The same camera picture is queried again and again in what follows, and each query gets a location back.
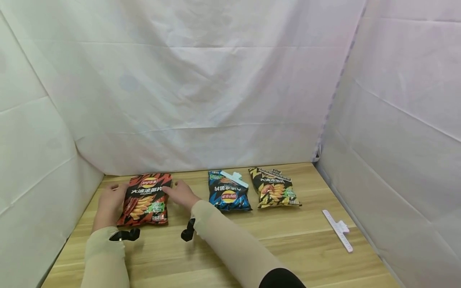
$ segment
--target wooden table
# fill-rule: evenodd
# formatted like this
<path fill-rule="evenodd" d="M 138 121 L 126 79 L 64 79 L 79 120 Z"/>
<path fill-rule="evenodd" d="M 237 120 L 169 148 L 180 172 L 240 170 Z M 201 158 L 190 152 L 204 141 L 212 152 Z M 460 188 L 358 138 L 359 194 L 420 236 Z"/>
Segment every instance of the wooden table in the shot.
<path fill-rule="evenodd" d="M 258 195 L 251 185 L 247 168 L 237 171 L 250 184 L 251 212 L 228 217 L 257 237 L 284 262 L 307 287 L 357 288 L 398 287 L 347 212 L 330 191 L 311 163 L 275 165 L 293 179 L 293 188 L 303 206 L 258 210 Z M 111 183 L 127 182 L 130 176 L 106 176 L 97 189 L 75 230 L 64 246 L 42 287 L 79 287 L 83 276 L 85 242 L 91 232 L 101 190 Z M 208 199 L 207 171 L 174 173 L 195 193 Z M 344 246 L 322 214 L 327 209 L 335 220 L 349 227 L 347 235 L 354 251 Z M 209 246 L 199 237 L 191 242 L 180 238 L 189 219 L 179 206 L 168 204 L 169 225 L 144 226 L 135 242 L 126 241 L 126 263 L 132 288 L 239 287 Z"/>

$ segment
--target lay's logo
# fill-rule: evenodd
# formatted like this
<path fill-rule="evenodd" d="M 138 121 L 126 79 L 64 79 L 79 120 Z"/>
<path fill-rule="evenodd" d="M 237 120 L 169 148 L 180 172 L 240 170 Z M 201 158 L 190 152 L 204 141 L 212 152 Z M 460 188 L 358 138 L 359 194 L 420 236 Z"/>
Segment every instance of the lay's logo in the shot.
<path fill-rule="evenodd" d="M 232 190 L 226 190 L 221 195 L 221 199 L 224 203 L 232 203 L 237 199 L 237 194 Z"/>
<path fill-rule="evenodd" d="M 152 188 L 157 184 L 157 178 L 146 178 L 141 182 L 141 187 Z"/>

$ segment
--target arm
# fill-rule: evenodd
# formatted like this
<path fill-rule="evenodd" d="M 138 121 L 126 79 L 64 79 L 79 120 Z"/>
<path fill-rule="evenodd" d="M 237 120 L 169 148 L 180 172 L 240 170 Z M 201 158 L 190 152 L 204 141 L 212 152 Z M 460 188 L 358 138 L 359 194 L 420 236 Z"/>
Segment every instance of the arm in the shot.
<path fill-rule="evenodd" d="M 305 288 L 302 282 L 250 233 L 230 221 L 183 181 L 164 187 L 171 199 L 195 217 L 194 228 L 243 288 Z"/>
<path fill-rule="evenodd" d="M 118 229 L 118 212 L 128 185 L 106 188 L 99 199 L 93 231 L 86 244 L 81 288 L 129 288 L 122 241 L 110 241 Z"/>
<path fill-rule="evenodd" d="M 210 245 L 242 287 L 259 287 L 270 271 L 284 268 L 256 238 L 212 204 L 198 201 L 191 212 L 195 217 L 197 234 Z"/>

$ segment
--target white fabric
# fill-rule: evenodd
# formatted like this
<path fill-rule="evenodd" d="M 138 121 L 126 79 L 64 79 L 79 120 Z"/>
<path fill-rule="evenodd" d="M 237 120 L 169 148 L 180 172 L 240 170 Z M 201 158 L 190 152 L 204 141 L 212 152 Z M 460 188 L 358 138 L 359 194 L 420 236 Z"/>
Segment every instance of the white fabric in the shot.
<path fill-rule="evenodd" d="M 320 165 L 407 288 L 461 283 L 461 2 L 370 1 Z"/>
<path fill-rule="evenodd" d="M 365 0 L 0 0 L 106 174 L 309 161 Z"/>
<path fill-rule="evenodd" d="M 102 178 L 0 13 L 0 279 L 36 287 Z"/>

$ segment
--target potato chip bag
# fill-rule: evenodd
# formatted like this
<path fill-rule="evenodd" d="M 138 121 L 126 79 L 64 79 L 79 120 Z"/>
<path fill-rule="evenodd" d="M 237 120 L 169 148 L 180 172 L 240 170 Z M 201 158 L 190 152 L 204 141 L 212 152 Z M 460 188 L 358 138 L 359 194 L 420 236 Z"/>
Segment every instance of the potato chip bag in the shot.
<path fill-rule="evenodd" d="M 250 176 L 254 188 L 259 193 L 258 208 L 275 206 L 302 206 L 293 192 L 291 178 L 282 176 L 281 172 L 272 169 L 250 168 Z"/>
<path fill-rule="evenodd" d="M 117 226 L 167 224 L 168 195 L 162 191 L 162 187 L 171 187 L 171 183 L 171 174 L 166 173 L 142 174 L 131 178 Z"/>
<path fill-rule="evenodd" d="M 208 172 L 209 202 L 221 211 L 252 210 L 248 201 L 248 184 L 242 183 L 246 185 L 244 187 L 238 183 L 242 182 L 240 179 L 232 180 L 222 175 L 221 171 Z"/>

